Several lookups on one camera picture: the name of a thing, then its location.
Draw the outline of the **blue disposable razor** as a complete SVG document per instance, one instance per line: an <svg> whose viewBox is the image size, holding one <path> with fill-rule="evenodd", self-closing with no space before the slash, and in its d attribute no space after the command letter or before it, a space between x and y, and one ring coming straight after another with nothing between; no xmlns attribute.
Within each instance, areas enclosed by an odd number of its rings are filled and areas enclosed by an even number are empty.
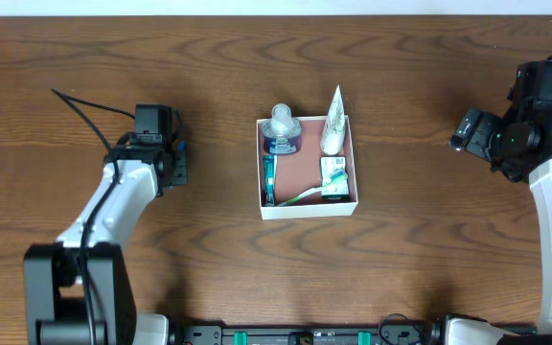
<svg viewBox="0 0 552 345"><path fill-rule="evenodd" d="M181 141L179 144L178 144L178 147L177 149L179 151L185 151L187 148L187 142L186 141Z"/></svg>

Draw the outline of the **green toothpaste tube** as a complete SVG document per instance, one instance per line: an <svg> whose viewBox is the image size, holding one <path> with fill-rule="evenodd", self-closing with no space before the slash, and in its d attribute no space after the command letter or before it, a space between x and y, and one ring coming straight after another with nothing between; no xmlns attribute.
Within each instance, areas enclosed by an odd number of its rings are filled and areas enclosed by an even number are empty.
<svg viewBox="0 0 552 345"><path fill-rule="evenodd" d="M273 154L263 156L265 205L275 205L275 179L277 172L277 156Z"/></svg>

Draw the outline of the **blue bottle with clear cap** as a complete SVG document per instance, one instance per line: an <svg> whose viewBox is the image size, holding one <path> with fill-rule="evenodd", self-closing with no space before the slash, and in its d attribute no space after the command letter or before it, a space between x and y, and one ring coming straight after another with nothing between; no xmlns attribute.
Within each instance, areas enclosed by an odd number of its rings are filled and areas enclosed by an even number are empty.
<svg viewBox="0 0 552 345"><path fill-rule="evenodd" d="M301 123L284 103L272 107L271 118L261 126L263 149L268 154L292 155L301 149Z"/></svg>

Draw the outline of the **white floral lotion tube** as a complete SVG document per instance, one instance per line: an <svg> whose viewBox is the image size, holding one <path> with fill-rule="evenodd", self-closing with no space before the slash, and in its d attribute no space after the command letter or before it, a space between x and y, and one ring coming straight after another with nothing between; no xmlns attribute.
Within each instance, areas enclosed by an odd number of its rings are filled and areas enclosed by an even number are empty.
<svg viewBox="0 0 552 345"><path fill-rule="evenodd" d="M345 138L345 111L340 86L334 91L320 141L321 150L327 155L340 152Z"/></svg>

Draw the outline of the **green and white toothbrush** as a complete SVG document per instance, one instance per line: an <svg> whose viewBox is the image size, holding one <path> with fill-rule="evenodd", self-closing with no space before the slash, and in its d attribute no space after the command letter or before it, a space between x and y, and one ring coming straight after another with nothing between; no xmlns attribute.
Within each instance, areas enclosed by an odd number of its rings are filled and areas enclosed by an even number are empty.
<svg viewBox="0 0 552 345"><path fill-rule="evenodd" d="M282 202L282 203L278 204L278 207L289 206L289 205L297 202L300 199L303 199L307 196L310 196L310 195L313 195L313 194L316 194L316 193L322 193L326 190L329 190L331 187L333 187L337 184L346 182L347 180L348 180L348 174L343 170L338 170L330 176L330 182L329 183L327 183L325 185L322 185L322 186L319 186L319 187L312 187L312 188L304 191L300 195L297 195L297 196L295 196L295 197L293 197L293 198L291 198L291 199L289 199L285 202Z"/></svg>

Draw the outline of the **green and white soap packet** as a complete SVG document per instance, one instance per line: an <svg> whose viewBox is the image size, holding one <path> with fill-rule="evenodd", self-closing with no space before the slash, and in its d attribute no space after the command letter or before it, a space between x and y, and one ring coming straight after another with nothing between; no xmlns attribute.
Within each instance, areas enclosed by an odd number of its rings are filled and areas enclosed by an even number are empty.
<svg viewBox="0 0 552 345"><path fill-rule="evenodd" d="M340 200L349 196L345 157L322 157L320 171L322 180L320 194L323 198Z"/></svg>

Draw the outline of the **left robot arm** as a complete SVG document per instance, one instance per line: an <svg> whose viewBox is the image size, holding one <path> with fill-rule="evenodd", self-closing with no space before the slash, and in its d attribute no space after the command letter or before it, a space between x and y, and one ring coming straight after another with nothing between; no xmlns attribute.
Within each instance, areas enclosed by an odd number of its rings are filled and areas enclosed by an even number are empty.
<svg viewBox="0 0 552 345"><path fill-rule="evenodd" d="M146 207L186 178L178 111L139 104L134 129L103 161L102 180L57 239L23 258L31 344L166 344L170 322L137 310L123 251Z"/></svg>

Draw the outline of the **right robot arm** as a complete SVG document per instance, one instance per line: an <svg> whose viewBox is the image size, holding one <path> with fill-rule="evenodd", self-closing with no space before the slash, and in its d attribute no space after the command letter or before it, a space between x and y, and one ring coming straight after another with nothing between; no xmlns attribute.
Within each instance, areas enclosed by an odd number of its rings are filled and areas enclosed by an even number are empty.
<svg viewBox="0 0 552 345"><path fill-rule="evenodd" d="M446 342L469 344L552 344L552 109L534 108L500 118L470 109L448 142L490 163L509 181L525 182L533 195L540 228L542 297L536 331L506 333L479 321L455 318L447 323Z"/></svg>

